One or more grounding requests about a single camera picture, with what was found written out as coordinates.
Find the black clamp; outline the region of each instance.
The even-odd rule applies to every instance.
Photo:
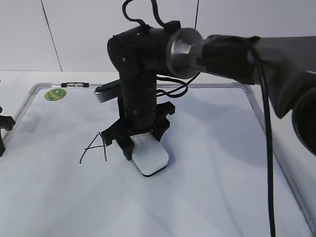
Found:
[[[170,122],[166,116],[175,113],[175,106],[171,102],[157,104],[155,123],[146,130],[134,130],[126,125],[124,119],[119,80],[99,86],[94,93],[101,103],[118,98],[119,119],[108,129],[101,132],[101,135],[106,146],[112,144],[113,140],[116,140],[127,160],[132,159],[134,148],[131,136],[150,132],[157,141],[160,141],[164,132],[170,127]]]
[[[0,116],[0,129],[4,128],[6,131],[11,131],[15,125],[15,121],[11,116]],[[0,157],[5,151],[4,143],[0,133]]]

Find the thin wire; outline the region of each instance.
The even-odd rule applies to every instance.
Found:
[[[96,139],[99,135],[100,135],[100,137],[101,137],[101,139],[102,139],[103,146],[91,147],[92,143],[95,141],[95,139]],[[105,150],[105,147],[107,147],[107,146],[105,145],[104,140],[103,140],[103,138],[102,138],[102,135],[101,135],[101,133],[99,132],[99,133],[95,136],[95,138],[92,140],[92,142],[89,144],[89,146],[84,149],[84,152],[83,152],[83,154],[82,154],[82,156],[81,156],[81,159],[80,159],[80,164],[81,164],[81,162],[82,162],[82,159],[83,159],[85,153],[86,153],[88,150],[93,149],[93,148],[97,148],[97,147],[103,147],[103,149],[104,149],[104,159],[105,159],[105,161],[108,161],[108,159],[107,159],[107,154],[106,154],[106,150]]]
[[[157,21],[157,23],[165,28],[166,24],[160,19],[159,17],[159,12],[158,12],[158,5],[156,0],[151,0],[152,1],[152,6],[153,6],[153,13],[154,13],[154,18]]]
[[[105,161],[108,161],[108,159],[107,159],[107,154],[106,154],[106,151],[105,151],[105,143],[104,143],[103,137],[102,137],[101,133],[99,133],[99,135],[100,135],[100,137],[101,137],[101,139],[102,139],[102,143],[103,143],[104,159],[105,159]]]
[[[137,22],[139,25],[141,25],[143,28],[146,27],[146,23],[142,20],[142,19],[133,19],[133,18],[130,18],[128,16],[128,14],[126,13],[126,7],[127,5],[133,0],[126,0],[123,5],[122,5],[122,12],[123,12],[123,15],[124,17],[128,20],[128,21],[132,21],[132,22]]]
[[[85,148],[85,150],[90,150],[90,149],[94,149],[94,148],[98,148],[98,147],[107,147],[107,146],[95,146],[95,147],[89,147],[89,148]]]
[[[270,106],[268,99],[268,88],[265,73],[261,64],[261,59],[257,51],[254,49],[250,42],[246,42],[255,64],[258,68],[259,79],[261,84],[262,100],[265,116],[266,127],[266,142],[267,142],[267,173],[268,173],[268,209],[269,209],[269,223],[270,235],[276,237],[276,224],[274,216],[274,181],[273,181],[273,141],[272,141],[272,126],[270,119]]]
[[[89,146],[88,146],[87,148],[89,148],[89,147],[92,145],[92,143],[95,141],[95,139],[97,139],[98,136],[99,136],[99,134],[97,134],[97,135],[95,136],[95,138],[92,140],[92,142],[89,144]],[[81,156],[81,158],[80,158],[80,161],[79,161],[80,164],[81,164],[82,159],[83,159],[83,157],[84,157],[84,155],[85,155],[86,152],[87,152],[87,150],[84,150],[84,152],[83,152],[83,154],[82,154],[82,156]]]
[[[197,0],[197,12],[196,12],[196,21],[194,23],[194,29],[197,29],[197,23],[198,23],[198,7],[199,7],[199,0]]]
[[[192,77],[187,83],[184,83],[184,84],[182,84],[183,81],[177,80],[176,83],[180,83],[180,84],[182,84],[182,86],[180,86],[180,87],[178,87],[178,88],[176,88],[176,89],[174,89],[174,90],[167,91],[167,92],[164,91],[164,90],[161,90],[161,89],[157,90],[157,93],[161,93],[161,94],[158,94],[157,97],[160,97],[160,96],[163,96],[163,95],[166,95],[166,96],[171,97],[171,98],[172,98],[172,96],[177,96],[177,95],[180,95],[180,97],[183,96],[184,94],[187,93],[188,88],[189,88],[189,84],[190,84],[191,82],[193,82],[199,75],[200,75],[200,72],[198,72],[194,77]],[[184,88],[184,87],[185,87],[186,89],[185,89],[183,92],[181,92],[181,93],[179,93],[179,94],[176,94],[176,95],[171,95],[172,93],[174,93],[174,92],[176,92],[176,91],[178,91],[178,90],[181,90],[181,89]]]

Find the white tabletop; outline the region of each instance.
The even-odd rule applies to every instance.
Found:
[[[31,87],[40,82],[89,82],[108,83],[119,78],[118,73],[90,72],[0,72],[0,106],[4,116],[14,116],[25,100]],[[195,83],[232,82],[215,76],[201,75]],[[260,87],[253,87],[261,105]],[[272,113],[273,129],[281,147],[289,154],[289,162],[297,172],[298,182],[303,188],[303,195],[310,201],[311,208],[316,209],[316,159],[296,138],[291,117],[278,120]]]

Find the black cylinder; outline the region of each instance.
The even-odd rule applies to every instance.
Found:
[[[156,119],[157,78],[155,74],[143,73],[135,80],[121,81],[124,118],[132,130],[146,130]]]
[[[141,64],[146,71],[172,76],[166,62],[166,48],[172,34],[164,29],[150,28],[134,37]]]
[[[316,87],[306,91],[296,102],[292,123],[297,137],[316,155]]]

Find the whiteboard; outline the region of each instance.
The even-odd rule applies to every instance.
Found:
[[[269,236],[265,136],[240,88],[191,88],[161,144],[170,158],[150,178],[117,144],[86,153],[119,117],[116,100],[68,88],[42,89],[0,159],[0,236]],[[310,232],[275,162],[278,237]]]

